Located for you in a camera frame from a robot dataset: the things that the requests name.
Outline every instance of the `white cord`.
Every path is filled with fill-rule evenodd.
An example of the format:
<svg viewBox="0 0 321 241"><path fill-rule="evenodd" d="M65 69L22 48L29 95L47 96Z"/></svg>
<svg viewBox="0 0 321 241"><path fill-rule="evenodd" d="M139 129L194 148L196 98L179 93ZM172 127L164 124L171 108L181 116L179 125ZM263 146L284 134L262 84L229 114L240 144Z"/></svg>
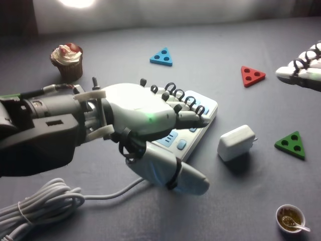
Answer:
<svg viewBox="0 0 321 241"><path fill-rule="evenodd" d="M35 225L58 222L84 204L85 200L116 198L142 182L139 178L124 189L109 195L82 195L81 188L71 189L61 178L45 184L31 197L0 209L1 241L21 239Z"/></svg>

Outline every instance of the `cupcake wrapper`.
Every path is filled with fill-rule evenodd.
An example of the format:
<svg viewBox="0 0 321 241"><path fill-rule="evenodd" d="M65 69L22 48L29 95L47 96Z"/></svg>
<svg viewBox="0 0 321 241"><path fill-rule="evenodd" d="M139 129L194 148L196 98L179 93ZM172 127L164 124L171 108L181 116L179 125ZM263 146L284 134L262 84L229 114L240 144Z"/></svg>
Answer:
<svg viewBox="0 0 321 241"><path fill-rule="evenodd" d="M53 60L50 55L51 63L58 68L61 74L61 77L65 83L71 83L73 81L76 81L82 76L83 51L81 48L80 48L80 52L82 53L82 55L80 56L79 62L71 65L62 65L57 61Z"/></svg>

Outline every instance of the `robotic hand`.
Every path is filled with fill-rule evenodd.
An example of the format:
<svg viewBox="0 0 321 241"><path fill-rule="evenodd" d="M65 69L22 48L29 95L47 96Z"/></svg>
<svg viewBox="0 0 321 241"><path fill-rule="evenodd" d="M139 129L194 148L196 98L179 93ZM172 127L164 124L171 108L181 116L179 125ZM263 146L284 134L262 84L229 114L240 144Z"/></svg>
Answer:
<svg viewBox="0 0 321 241"><path fill-rule="evenodd" d="M63 84L0 98L0 176L28 176L65 166L76 146L104 138L119 143L127 166L149 182L195 195L208 190L206 176L152 143L172 129L210 123L201 105L193 108L192 96L184 96L173 83L147 89L142 79L140 85L100 89L95 78L93 82L91 92ZM63 88L72 88L74 95L41 96Z"/></svg>

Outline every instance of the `small bowl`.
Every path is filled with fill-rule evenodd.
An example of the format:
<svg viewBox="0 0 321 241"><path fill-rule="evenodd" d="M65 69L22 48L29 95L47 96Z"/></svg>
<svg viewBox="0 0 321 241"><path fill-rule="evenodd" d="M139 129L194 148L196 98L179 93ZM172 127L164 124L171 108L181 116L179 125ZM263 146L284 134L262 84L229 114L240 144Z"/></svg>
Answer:
<svg viewBox="0 0 321 241"><path fill-rule="evenodd" d="M291 209L293 211L295 211L299 216L300 216L300 219L301 219L301 225L305 226L305 216L303 215L303 212L296 206L293 206L293 205L290 205L290 204L285 204L285 205L282 205L280 206L277 211L276 211L276 214L275 214L275 218L276 218L276 223L278 224L279 228L283 231L283 232L286 232L286 233L299 233L301 232L302 230L301 229L297 229L295 231L289 231L285 228L283 228L281 226L281 224L279 223L279 221L277 220L277 216L278 214L280 214L284 209Z"/></svg>

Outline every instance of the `triangular block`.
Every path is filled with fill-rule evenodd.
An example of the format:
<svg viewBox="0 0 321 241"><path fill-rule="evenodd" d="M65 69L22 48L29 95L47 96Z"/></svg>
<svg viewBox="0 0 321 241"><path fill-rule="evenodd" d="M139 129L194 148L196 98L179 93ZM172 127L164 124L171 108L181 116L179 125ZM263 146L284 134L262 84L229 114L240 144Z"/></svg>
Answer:
<svg viewBox="0 0 321 241"><path fill-rule="evenodd" d="M249 87L265 79L265 73L258 71L256 69L251 69L246 66L242 66L241 72L242 72L244 87Z"/></svg>
<svg viewBox="0 0 321 241"><path fill-rule="evenodd" d="M277 141L274 146L290 155L298 157L302 160L305 159L305 152L299 132L293 132L291 135L282 138L281 140Z"/></svg>
<svg viewBox="0 0 321 241"><path fill-rule="evenodd" d="M161 51L154 54L149 59L149 61L150 61L150 63L153 63L153 64L161 64L161 65L166 65L166 66L173 65L173 61L172 61L172 58L171 58L168 48L163 48Z"/></svg>

